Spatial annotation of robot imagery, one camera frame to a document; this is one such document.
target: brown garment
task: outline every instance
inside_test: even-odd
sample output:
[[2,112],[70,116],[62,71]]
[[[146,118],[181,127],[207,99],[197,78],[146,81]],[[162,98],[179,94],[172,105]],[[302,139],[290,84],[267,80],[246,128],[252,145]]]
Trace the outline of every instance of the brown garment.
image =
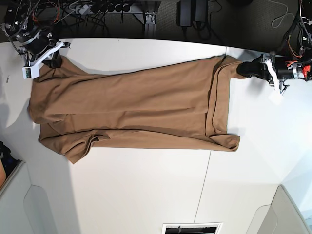
[[72,163],[90,147],[235,151],[227,134],[239,62],[213,57],[128,74],[91,75],[63,57],[34,80],[29,113],[39,141]]

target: air vent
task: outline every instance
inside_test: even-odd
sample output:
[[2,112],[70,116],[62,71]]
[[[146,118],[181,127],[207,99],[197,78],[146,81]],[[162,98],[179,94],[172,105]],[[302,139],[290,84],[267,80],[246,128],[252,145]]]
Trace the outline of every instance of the air vent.
[[161,234],[219,234],[223,223],[163,224]]

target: gray floor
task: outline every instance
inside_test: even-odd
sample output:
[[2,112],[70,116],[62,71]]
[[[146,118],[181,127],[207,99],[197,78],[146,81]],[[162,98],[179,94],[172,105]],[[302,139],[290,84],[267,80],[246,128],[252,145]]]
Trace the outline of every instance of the gray floor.
[[[298,0],[276,1],[288,5],[288,11],[296,14]],[[249,6],[241,8],[231,6],[226,0],[218,0],[218,2],[222,5],[222,10],[212,14],[212,28],[226,46],[273,51],[279,46],[282,36],[293,21],[293,17],[288,15],[278,28],[272,28],[271,22],[285,14],[286,7],[268,0],[254,0]],[[217,11],[219,8],[213,0],[209,2],[209,12]],[[75,19],[68,17],[67,21],[74,23]],[[120,15],[107,15],[105,22],[112,37],[143,38],[142,24],[132,15],[125,14],[122,24]],[[100,27],[93,30],[91,24],[87,27],[82,25],[78,30],[75,27],[72,27],[72,30],[64,29],[58,34],[60,38],[107,36]],[[176,24],[176,3],[165,1],[162,2],[157,15],[156,39],[220,44],[214,35],[209,41],[201,40],[197,31],[191,27],[188,28],[187,39],[185,39],[181,28]],[[6,41],[6,38],[1,35],[0,41]],[[296,46],[296,35],[292,38],[292,45]]]

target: white table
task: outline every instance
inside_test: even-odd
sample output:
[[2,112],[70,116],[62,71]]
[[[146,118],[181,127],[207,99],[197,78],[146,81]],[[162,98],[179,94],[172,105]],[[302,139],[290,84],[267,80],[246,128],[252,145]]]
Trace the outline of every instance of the white table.
[[[225,53],[242,60],[259,55],[172,41],[64,41],[72,46],[62,53],[90,73],[124,73]],[[32,81],[22,79],[22,61],[10,44],[0,44],[0,54],[0,137],[27,162],[31,183],[46,190],[60,234],[117,234],[122,228],[128,234],[159,234],[163,223],[193,222],[224,222],[221,234],[245,233],[277,186],[287,180],[293,188],[294,179],[312,166],[312,83],[290,82],[276,106],[268,100],[272,88],[256,78],[231,81],[228,129],[241,136],[235,153],[93,148],[72,165],[38,143],[39,126],[26,112]]]

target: brown shirt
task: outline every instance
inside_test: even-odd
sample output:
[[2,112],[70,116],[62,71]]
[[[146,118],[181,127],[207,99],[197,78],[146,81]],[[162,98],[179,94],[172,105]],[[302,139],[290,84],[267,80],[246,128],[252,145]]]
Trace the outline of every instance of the brown shirt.
[[41,68],[29,113],[39,141],[72,163],[90,147],[235,151],[227,118],[230,78],[243,78],[238,64],[213,57],[105,76],[63,57],[61,68]]

